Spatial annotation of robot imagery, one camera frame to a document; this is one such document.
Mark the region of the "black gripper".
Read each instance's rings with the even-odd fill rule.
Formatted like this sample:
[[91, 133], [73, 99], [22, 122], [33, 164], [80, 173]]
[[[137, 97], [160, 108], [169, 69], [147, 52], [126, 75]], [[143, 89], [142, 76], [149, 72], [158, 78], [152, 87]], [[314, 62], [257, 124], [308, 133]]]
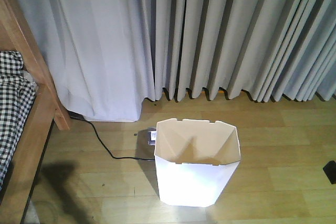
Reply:
[[324, 167], [323, 171], [331, 184], [336, 183], [336, 163], [329, 161]]

